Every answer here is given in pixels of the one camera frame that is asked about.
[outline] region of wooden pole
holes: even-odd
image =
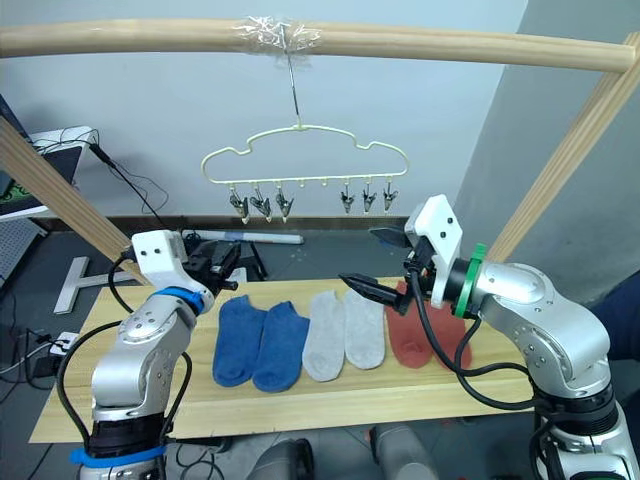
[[[625,44],[640,51],[640,32]],[[640,55],[624,74],[602,76],[591,97],[524,199],[489,250],[488,259],[504,262],[589,154],[640,83]]]
[[[4,118],[0,118],[0,167],[110,260],[131,245]],[[122,268],[146,283],[136,264],[127,262]]]
[[[247,20],[126,19],[0,29],[0,57],[98,52],[247,52]],[[453,60],[625,72],[629,45],[536,35],[305,22],[319,30],[312,55]]]

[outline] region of blue sock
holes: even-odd
[[[309,319],[298,315],[291,302],[282,302],[269,310],[253,374],[253,384],[258,389],[282,392],[296,383],[308,331]]]
[[[213,378],[223,387],[235,387],[253,375],[267,312],[257,310],[247,295],[220,307]]]

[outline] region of wooden board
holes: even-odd
[[[385,279],[395,286],[396,279]],[[193,359],[193,376],[182,401],[172,435],[178,438],[240,435],[258,432],[356,425],[505,413],[486,407],[467,395],[455,376],[432,359],[413,370],[401,366],[388,343],[384,363],[374,370],[358,370],[345,360],[339,378],[326,383],[313,381],[302,371],[293,388],[277,394],[262,393],[251,381],[234,388],[214,383],[211,365],[217,336],[220,306],[234,295],[249,294],[251,303],[262,309],[291,300],[301,315],[309,314],[311,298],[335,289],[342,295],[347,287],[340,280],[264,282],[242,284],[237,292],[223,292],[211,312],[198,319],[188,352]],[[152,292],[148,287],[122,287],[122,296],[139,306]],[[125,312],[107,289],[100,293],[83,331],[122,319]],[[65,384],[69,398],[85,423],[91,418],[91,373],[98,359],[114,341],[115,332],[99,334],[74,357]],[[518,351],[500,333],[483,326],[472,341],[473,366],[497,361],[520,362]],[[183,377],[184,365],[176,367],[172,392]],[[483,393],[505,401],[531,397],[527,379],[517,372],[496,372],[473,381]],[[31,442],[74,442],[79,434],[60,406],[57,394],[49,400],[31,436]]]

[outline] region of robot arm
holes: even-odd
[[[226,279],[240,245],[215,267],[202,250],[187,258],[176,232],[140,233],[132,244],[141,273],[157,290],[120,323],[114,346],[93,373],[93,429],[86,450],[74,458],[83,465],[83,480],[163,478],[157,460],[171,428],[164,412],[176,362],[196,317],[211,309],[220,290],[237,288]]]
[[[450,302],[456,315],[486,321],[522,353],[541,418],[533,442],[536,478],[640,480],[610,385],[609,337],[591,312],[561,296],[533,267],[482,262],[482,249],[470,261],[459,258],[462,230],[444,195],[420,205],[404,232],[386,229],[378,236],[412,248],[408,281],[420,274],[421,296],[434,307]],[[400,313],[413,299],[412,289],[403,295],[359,274],[341,277]],[[460,367],[456,373],[465,376]]]

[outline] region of sock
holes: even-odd
[[[407,284],[398,282],[396,290],[406,292]],[[418,308],[411,302],[409,310],[402,316],[391,307],[385,307],[391,349],[400,364],[410,368],[420,368],[431,359],[433,349],[424,333]]]
[[[464,320],[454,316],[448,305],[445,305],[444,308],[440,309],[433,308],[430,303],[425,302],[425,306],[427,307],[427,316],[429,317],[431,327],[436,334],[436,338],[444,352],[447,354],[447,357],[449,357],[453,362],[456,354],[456,348],[458,348],[458,344],[466,332]],[[438,362],[444,368],[447,368],[440,358],[438,358]],[[467,345],[462,351],[461,363],[462,368],[469,368],[471,365],[471,345]]]
[[[333,380],[344,363],[344,307],[329,290],[311,299],[309,334],[302,365],[316,382]]]
[[[298,315],[291,302],[282,302],[267,313],[253,384],[263,392],[282,392],[300,376],[302,349],[309,319]]]
[[[257,310],[247,295],[220,307],[213,378],[223,387],[235,387],[251,378],[260,349],[267,312]]]
[[[344,350],[358,368],[375,368],[384,360],[383,307],[353,290],[344,296]]]

